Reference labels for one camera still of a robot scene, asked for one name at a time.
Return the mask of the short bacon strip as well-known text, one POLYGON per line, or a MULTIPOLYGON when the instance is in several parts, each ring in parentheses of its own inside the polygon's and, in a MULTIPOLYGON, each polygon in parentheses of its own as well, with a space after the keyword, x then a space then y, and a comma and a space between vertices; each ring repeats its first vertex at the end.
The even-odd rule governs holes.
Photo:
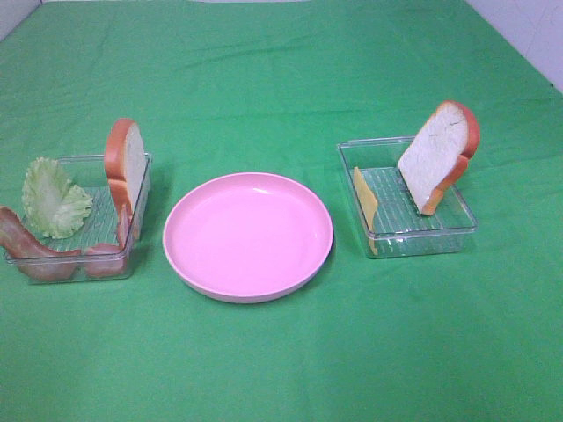
POLYGON ((118 211, 116 226, 117 244, 97 243, 85 254, 93 260, 84 264, 85 273, 92 278, 125 276, 129 273, 131 250, 131 215, 128 207, 122 205, 118 211))

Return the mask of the long bacon strip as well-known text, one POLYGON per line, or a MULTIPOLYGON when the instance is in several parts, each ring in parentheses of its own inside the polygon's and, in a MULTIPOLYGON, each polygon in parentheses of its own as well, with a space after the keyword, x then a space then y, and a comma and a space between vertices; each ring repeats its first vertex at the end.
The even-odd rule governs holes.
POLYGON ((8 207, 1 206, 1 246, 17 259, 42 258, 40 264, 24 264, 19 271, 36 280, 56 281, 70 278, 77 263, 58 262, 58 258, 74 258, 81 250, 55 251, 41 244, 28 231, 18 216, 8 207))

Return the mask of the yellow cheese slice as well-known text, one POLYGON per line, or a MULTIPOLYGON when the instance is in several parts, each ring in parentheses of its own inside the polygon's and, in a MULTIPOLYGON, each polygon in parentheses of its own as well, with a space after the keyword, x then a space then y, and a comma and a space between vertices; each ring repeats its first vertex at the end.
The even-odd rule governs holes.
POLYGON ((369 249, 376 257, 378 255, 378 251, 375 244, 375 239, 372 235, 375 233, 374 218, 378 208, 377 197, 370 189, 369 184, 362 174, 362 171, 357 166, 354 167, 353 182, 355 192, 362 210, 363 221, 366 224, 368 232, 369 249))

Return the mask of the clear plastic tray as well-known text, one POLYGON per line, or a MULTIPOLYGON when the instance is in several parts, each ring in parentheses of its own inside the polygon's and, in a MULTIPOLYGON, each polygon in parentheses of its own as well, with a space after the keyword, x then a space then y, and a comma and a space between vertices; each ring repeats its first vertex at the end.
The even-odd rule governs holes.
POLYGON ((450 187, 433 215, 421 215, 402 178, 397 161, 412 136, 383 137, 337 145, 341 177, 362 249, 369 258, 398 258, 458 252, 478 227, 477 220, 455 186, 450 187), (369 249, 366 224, 357 198, 353 173, 357 166, 377 197, 374 218, 378 255, 369 249))
MULTIPOLYGON (((143 226, 143 215, 146 202, 150 191, 150 166, 152 164, 152 156, 145 154, 146 168, 143 176, 143 183, 139 197, 135 206, 133 222, 131 223, 131 250, 129 256, 129 273, 125 276, 109 277, 109 278, 92 278, 89 277, 84 270, 84 264, 93 260, 85 254, 86 250, 97 243, 117 244, 116 226, 118 215, 113 204, 113 198, 110 194, 110 188, 104 169, 104 156, 82 155, 82 156, 62 156, 57 159, 66 171, 68 177, 77 185, 81 186, 93 199, 91 214, 84 220, 84 225, 73 236, 64 239, 53 239, 51 237, 43 237, 27 220, 25 216, 20 218, 24 227, 30 231, 37 240, 55 251, 72 251, 81 250, 82 253, 74 258, 58 258, 58 262, 76 262, 77 268, 72 276, 66 280, 42 281, 31 278, 25 274, 29 282, 32 284, 46 285, 53 283, 67 282, 85 282, 98 280, 119 280, 126 279, 133 271, 134 266, 140 259, 140 253, 137 251, 137 239, 141 235, 143 226)), ((13 258, 7 251, 4 251, 5 261, 15 267, 24 264, 40 264, 42 258, 17 259, 13 258)))

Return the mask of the clear left plastic tray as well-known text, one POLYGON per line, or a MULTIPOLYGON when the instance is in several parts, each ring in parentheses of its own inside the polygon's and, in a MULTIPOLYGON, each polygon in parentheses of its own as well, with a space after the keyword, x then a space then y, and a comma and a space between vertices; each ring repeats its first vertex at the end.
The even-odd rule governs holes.
MULTIPOLYGON (((98 280, 119 280, 126 279, 133 271, 134 266, 140 259, 140 253, 137 251, 137 239, 141 235, 143 226, 143 215, 146 202, 150 191, 150 166, 152 164, 152 156, 145 154, 146 168, 143 176, 143 183, 139 197, 135 206, 133 222, 131 223, 131 250, 129 256, 129 273, 125 276, 109 277, 109 278, 92 278, 89 277, 84 270, 84 264, 93 260, 85 254, 86 250, 97 243, 117 244, 116 226, 118 215, 113 204, 113 198, 110 194, 110 188, 104 169, 104 156, 82 155, 82 156, 62 156, 57 159, 66 171, 68 177, 77 185, 81 186, 93 199, 91 214, 84 220, 84 225, 73 236, 64 239, 53 239, 51 237, 43 237, 27 220, 25 216, 20 218, 24 227, 30 231, 37 240, 55 251, 72 251, 81 250, 82 253, 74 258, 58 258, 58 262, 76 262, 77 268, 72 276, 66 280, 42 281, 31 278, 25 274, 29 282, 32 284, 46 285, 53 283, 67 282, 85 282, 98 280)), ((7 251, 4 251, 5 261, 15 267, 24 264, 40 264, 42 258, 17 259, 13 258, 7 251)))

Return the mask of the clear right plastic tray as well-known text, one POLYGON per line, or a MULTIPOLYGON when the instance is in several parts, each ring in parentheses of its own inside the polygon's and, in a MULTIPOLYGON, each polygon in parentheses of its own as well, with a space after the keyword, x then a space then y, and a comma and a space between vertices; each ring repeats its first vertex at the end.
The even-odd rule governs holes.
POLYGON ((450 187, 433 215, 421 215, 402 178, 397 161, 412 136, 383 137, 337 145, 341 177, 362 249, 369 258, 398 258, 458 252, 478 227, 477 220, 455 186, 450 187), (378 255, 369 249, 366 224, 357 198, 353 173, 357 166, 377 197, 374 218, 378 255))

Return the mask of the green lettuce leaf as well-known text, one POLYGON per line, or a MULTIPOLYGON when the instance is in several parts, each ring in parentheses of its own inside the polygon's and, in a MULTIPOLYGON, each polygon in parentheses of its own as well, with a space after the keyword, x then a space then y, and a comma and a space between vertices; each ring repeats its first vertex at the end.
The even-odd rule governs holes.
POLYGON ((62 239, 83 227, 93 199, 57 160, 38 157, 26 170, 22 204, 27 220, 43 237, 62 239))

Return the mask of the green tablecloth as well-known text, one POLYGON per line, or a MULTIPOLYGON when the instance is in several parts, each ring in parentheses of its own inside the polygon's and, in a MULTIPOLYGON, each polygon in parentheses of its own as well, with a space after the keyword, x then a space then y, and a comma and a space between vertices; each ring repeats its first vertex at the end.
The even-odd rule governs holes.
POLYGON ((37 156, 135 119, 153 156, 125 280, 1 266, 4 421, 559 421, 562 97, 463 1, 48 2, 1 45, 1 201, 37 156), (410 135, 443 100, 481 142, 458 253, 369 259, 336 146, 410 135), (332 253, 294 294, 211 300, 169 266, 175 202, 231 172, 299 180, 332 253))

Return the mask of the toast bread slice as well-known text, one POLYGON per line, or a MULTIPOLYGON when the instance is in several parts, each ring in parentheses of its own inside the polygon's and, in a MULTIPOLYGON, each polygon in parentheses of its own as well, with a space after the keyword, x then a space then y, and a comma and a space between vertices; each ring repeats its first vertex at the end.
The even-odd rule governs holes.
POLYGON ((118 215, 116 236, 123 247, 127 242, 146 168, 143 139, 134 120, 119 118, 113 124, 106 140, 104 166, 118 215))
POLYGON ((445 192, 467 170, 480 141, 473 112, 457 101, 442 102, 398 160, 415 206, 432 215, 445 192))

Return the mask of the pink round plate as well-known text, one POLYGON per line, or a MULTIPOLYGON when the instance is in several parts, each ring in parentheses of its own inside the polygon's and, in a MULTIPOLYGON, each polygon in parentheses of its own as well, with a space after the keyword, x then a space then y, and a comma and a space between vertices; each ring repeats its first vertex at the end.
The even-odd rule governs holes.
POLYGON ((307 186, 240 172, 187 193, 165 222, 171 267, 192 289, 223 302, 258 303, 309 282, 333 245, 333 222, 307 186))

